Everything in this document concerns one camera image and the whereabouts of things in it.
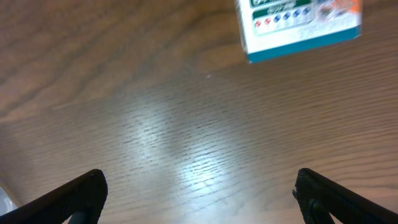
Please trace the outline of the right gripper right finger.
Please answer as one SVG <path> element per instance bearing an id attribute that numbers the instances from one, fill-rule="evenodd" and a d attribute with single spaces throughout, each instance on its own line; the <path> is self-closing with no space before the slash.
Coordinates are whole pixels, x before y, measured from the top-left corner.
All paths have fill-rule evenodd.
<path id="1" fill-rule="evenodd" d="M 397 214 L 309 169 L 298 171 L 293 196 L 306 224 L 397 223 Z"/>

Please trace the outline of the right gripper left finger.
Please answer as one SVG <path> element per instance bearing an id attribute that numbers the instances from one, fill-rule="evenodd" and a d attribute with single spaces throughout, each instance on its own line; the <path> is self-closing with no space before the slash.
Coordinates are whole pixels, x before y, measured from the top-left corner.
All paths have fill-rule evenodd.
<path id="1" fill-rule="evenodd" d="M 93 169 L 1 216 L 1 223 L 98 223 L 108 195 L 103 172 Z"/>

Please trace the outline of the blue and white box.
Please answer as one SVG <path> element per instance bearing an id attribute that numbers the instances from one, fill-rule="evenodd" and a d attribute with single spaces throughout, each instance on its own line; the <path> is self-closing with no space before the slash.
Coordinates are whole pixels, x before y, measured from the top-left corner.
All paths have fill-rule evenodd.
<path id="1" fill-rule="evenodd" d="M 362 0 L 235 0 L 249 63 L 355 39 Z"/>

